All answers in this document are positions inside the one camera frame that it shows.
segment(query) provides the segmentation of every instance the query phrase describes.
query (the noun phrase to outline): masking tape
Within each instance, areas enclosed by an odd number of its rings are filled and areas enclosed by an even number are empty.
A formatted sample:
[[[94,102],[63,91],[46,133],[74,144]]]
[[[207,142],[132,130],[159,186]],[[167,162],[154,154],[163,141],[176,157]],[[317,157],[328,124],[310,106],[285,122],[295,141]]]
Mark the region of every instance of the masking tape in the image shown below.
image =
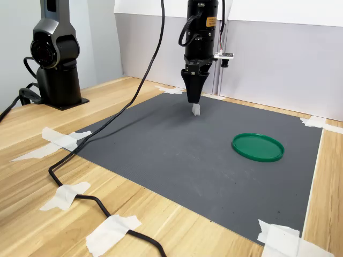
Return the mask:
[[[193,108],[192,108],[192,112],[193,112],[194,116],[200,116],[200,104],[194,103]]]
[[[299,238],[299,231],[259,220],[257,240],[265,243],[262,257],[334,257],[320,247]]]
[[[87,248],[94,257],[101,256],[119,242],[129,229],[134,230],[140,225],[136,216],[110,216],[86,237]]]
[[[61,134],[57,131],[54,131],[48,127],[45,127],[42,130],[42,138],[47,141],[50,141],[49,144],[40,147],[32,152],[24,154],[18,158],[15,158],[13,161],[26,160],[30,158],[42,159],[45,156],[48,156],[61,148],[65,148],[69,151],[73,151],[77,147],[77,140],[85,138],[86,136],[92,134],[91,131],[76,133],[72,132],[69,135]]]
[[[70,185],[63,185],[60,186],[54,195],[54,197],[48,201],[45,205],[43,205],[40,210],[50,210],[55,207],[58,207],[61,210],[67,210],[77,194],[83,194],[90,188],[90,184],[88,182],[81,182],[80,184],[70,186]]]
[[[336,127],[336,126],[326,124],[325,118],[311,116],[309,119],[300,118],[300,120],[302,121],[303,124],[305,124],[306,127],[319,127],[328,131],[343,134],[342,127]]]
[[[210,95],[210,94],[202,94],[202,96],[204,97],[209,97],[209,98],[212,98],[212,99],[217,99],[217,100],[224,100],[226,99],[226,97],[223,97],[223,96],[219,96],[219,95]]]
[[[161,87],[161,86],[155,86],[155,87],[158,87],[160,89],[160,91],[164,91],[166,94],[171,94],[171,95],[174,95],[174,94],[177,94],[177,95],[181,95],[183,92],[183,88],[178,88],[178,87],[175,87],[175,88],[165,88],[165,87]]]

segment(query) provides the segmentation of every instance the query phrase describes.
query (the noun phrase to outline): green lid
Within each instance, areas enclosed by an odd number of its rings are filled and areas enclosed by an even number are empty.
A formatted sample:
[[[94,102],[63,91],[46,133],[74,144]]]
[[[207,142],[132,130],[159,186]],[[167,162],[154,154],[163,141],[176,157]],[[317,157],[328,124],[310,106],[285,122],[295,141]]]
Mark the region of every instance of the green lid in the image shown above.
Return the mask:
[[[232,147],[240,155],[258,162],[275,162],[285,152],[283,145],[266,135],[243,133],[234,137]]]

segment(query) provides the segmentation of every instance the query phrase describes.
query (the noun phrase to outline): black power cord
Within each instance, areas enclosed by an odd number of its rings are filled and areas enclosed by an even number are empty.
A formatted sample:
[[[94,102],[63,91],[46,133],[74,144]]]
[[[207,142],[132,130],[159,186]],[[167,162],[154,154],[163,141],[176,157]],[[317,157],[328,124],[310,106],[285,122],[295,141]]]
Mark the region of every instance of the black power cord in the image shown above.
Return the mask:
[[[27,60],[34,60],[32,57],[25,57],[24,58],[24,65],[27,68],[27,70],[29,71],[29,73],[35,78],[37,79],[36,74],[31,70],[30,66],[28,66]]]
[[[28,85],[26,86],[26,88],[31,88],[32,86],[38,86],[38,85],[37,85],[37,83],[30,83],[30,84],[28,84]],[[11,103],[11,105],[8,106],[8,107],[6,108],[6,110],[4,110],[4,111],[2,112],[2,114],[0,114],[0,122],[5,118],[5,116],[10,112],[10,110],[17,104],[17,102],[19,101],[19,99],[20,99],[20,97],[17,96],[17,97],[14,99],[13,103]]]
[[[133,104],[133,102],[135,101],[135,99],[137,98],[138,96],[138,93],[147,77],[147,75],[149,74],[149,71],[151,69],[151,66],[156,58],[156,55],[160,49],[160,46],[161,46],[161,43],[162,43],[162,38],[163,38],[163,31],[164,31],[164,28],[165,28],[165,5],[164,5],[164,2],[163,0],[161,0],[161,8],[162,8],[162,25],[161,25],[161,34],[160,34],[160,39],[159,39],[159,43],[157,45],[157,48],[156,48],[156,51],[150,61],[150,64],[148,66],[148,69],[147,71],[145,72],[144,74],[144,77],[143,79],[141,80],[139,86],[138,86],[138,89],[135,93],[135,95],[133,96],[132,100],[120,111],[118,112],[117,114],[113,115],[112,118],[107,121],[101,128],[97,129],[95,132],[93,132],[92,134],[90,134],[89,136],[87,136],[81,143],[80,145],[75,148],[75,150],[71,151],[65,158],[61,159],[59,162],[55,163],[53,166],[51,166],[49,168],[49,174],[51,175],[51,177],[53,178],[53,180],[56,182],[56,184],[58,186],[62,186],[62,182],[56,177],[56,175],[54,174],[54,169],[56,168],[59,168],[61,167],[61,165],[63,165],[65,162],[67,162],[71,157],[73,157],[74,155],[76,155],[82,148],[82,146],[87,142],[87,140],[93,136],[95,136],[96,134],[98,134],[100,131],[102,131],[105,127],[107,127],[112,121],[114,121],[120,114],[122,114],[130,105]],[[103,213],[106,215],[106,217],[110,217],[111,214],[109,213],[109,211],[105,208],[105,206],[102,204],[102,202],[95,196],[91,196],[91,195],[81,195],[81,194],[78,194],[76,195],[75,198],[78,198],[78,199],[86,199],[86,200],[93,200],[95,201],[100,209],[103,211]],[[151,244],[153,244],[160,252],[161,256],[162,257],[166,257],[166,254],[163,250],[163,247],[160,245],[159,242],[157,242],[156,240],[144,235],[144,234],[141,234],[141,233],[138,233],[138,232],[135,232],[135,231],[132,231],[132,230],[129,230],[128,233],[129,235],[132,235],[134,237],[137,237],[137,238],[140,238],[144,241],[147,241]]]
[[[221,24],[220,28],[220,36],[222,36],[224,31],[224,25],[225,25],[225,0],[222,0],[222,8],[223,8],[223,22]]]
[[[200,36],[200,34],[198,33],[195,33],[193,35],[193,37],[188,40],[185,44],[182,43],[182,40],[183,40],[183,37],[188,29],[188,27],[191,25],[191,23],[195,20],[195,19],[199,19],[203,14],[203,8],[202,7],[199,7],[199,11],[198,11],[198,14],[196,16],[192,15],[191,17],[189,17],[189,19],[187,20],[186,24],[183,26],[183,29],[181,31],[181,34],[180,34],[180,37],[178,38],[178,44],[181,46],[181,47],[186,47],[188,46],[191,42],[193,42],[193,40],[197,37],[197,36]]]
[[[37,78],[37,77],[36,77],[36,74],[34,74],[34,72],[32,71],[32,69],[31,69],[30,66],[28,65],[27,60],[34,60],[34,59],[33,59],[32,57],[25,57],[25,58],[24,58],[24,65],[25,65],[25,67],[27,68],[27,70],[29,71],[29,73],[36,79],[36,78]],[[26,88],[31,88],[32,86],[37,86],[37,84],[36,84],[36,83],[30,83]],[[17,102],[19,101],[19,99],[20,99],[20,97],[17,96],[17,97],[14,99],[13,103],[11,103],[11,105],[8,106],[8,107],[6,108],[6,110],[4,110],[4,111],[2,112],[2,114],[0,114],[0,122],[1,122],[1,121],[5,118],[5,116],[11,111],[11,109],[17,104]]]

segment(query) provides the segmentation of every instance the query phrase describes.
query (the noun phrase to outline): wooden tabletop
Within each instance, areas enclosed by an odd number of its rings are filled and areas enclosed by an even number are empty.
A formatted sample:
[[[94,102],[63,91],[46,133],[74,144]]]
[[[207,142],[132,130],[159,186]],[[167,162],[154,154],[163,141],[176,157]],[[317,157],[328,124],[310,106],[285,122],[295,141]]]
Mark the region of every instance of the wooden tabletop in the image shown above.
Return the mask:
[[[26,105],[12,110],[0,123],[0,256],[91,256],[85,238],[106,218],[95,202],[75,199],[66,211],[39,210],[57,189],[48,168],[67,151],[10,161],[44,146],[44,127],[69,134],[117,113],[131,100],[139,83],[139,79],[126,77],[84,89],[82,96],[90,102],[66,111]],[[133,105],[163,93],[155,85],[145,82]],[[233,99],[224,101],[310,117]],[[342,122],[327,123],[343,127]],[[101,199],[112,215],[136,215],[142,222],[136,231],[156,239],[168,256],[260,256],[263,251],[238,234],[79,156],[56,174],[68,185],[89,182],[86,194]],[[323,131],[303,238],[336,257],[343,256],[343,134]],[[105,254],[110,255],[159,254],[154,246],[126,235]]]

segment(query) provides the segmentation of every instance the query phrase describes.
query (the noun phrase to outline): label sticker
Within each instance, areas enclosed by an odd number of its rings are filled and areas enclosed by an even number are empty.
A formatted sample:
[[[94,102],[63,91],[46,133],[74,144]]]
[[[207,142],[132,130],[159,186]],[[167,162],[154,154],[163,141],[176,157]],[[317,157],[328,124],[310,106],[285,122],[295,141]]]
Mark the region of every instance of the label sticker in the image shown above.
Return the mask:
[[[207,17],[206,27],[214,27],[217,24],[216,17]]]

